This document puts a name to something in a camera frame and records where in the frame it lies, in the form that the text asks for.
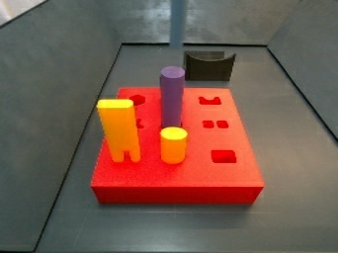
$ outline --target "yellow arch block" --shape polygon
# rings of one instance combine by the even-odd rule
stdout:
[[[161,160],[175,164],[183,161],[186,154],[187,131],[180,127],[166,127],[161,132]]]
[[[99,100],[96,108],[112,160],[123,162],[124,152],[128,151],[131,160],[139,162],[141,153],[132,100],[103,99]]]

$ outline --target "red base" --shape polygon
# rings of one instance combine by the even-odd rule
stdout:
[[[160,89],[125,88],[117,97],[137,100],[143,158],[113,163],[103,141],[91,181],[99,203],[251,204],[264,182],[230,90],[184,89],[187,152],[176,165],[160,159]]]

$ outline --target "rectangular hole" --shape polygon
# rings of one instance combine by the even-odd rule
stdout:
[[[211,150],[211,159],[214,163],[236,163],[234,150]]]
[[[220,105],[220,98],[214,97],[212,99],[206,99],[204,97],[198,97],[198,101],[200,105]]]
[[[137,128],[144,128],[144,125],[141,123],[141,119],[136,119],[136,127]]]

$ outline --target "gray wall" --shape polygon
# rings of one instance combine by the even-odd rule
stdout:
[[[92,0],[0,30],[0,251],[35,249],[120,43]]]
[[[303,0],[268,44],[338,137],[338,1]]]
[[[267,44],[298,0],[188,0],[184,42]],[[170,0],[101,0],[123,42],[170,41]]]

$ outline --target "square hole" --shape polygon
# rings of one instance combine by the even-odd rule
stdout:
[[[219,128],[227,128],[228,127],[227,121],[216,121],[216,126]]]
[[[211,159],[214,163],[236,163],[234,150],[211,150]]]
[[[203,121],[204,128],[214,128],[214,121]]]

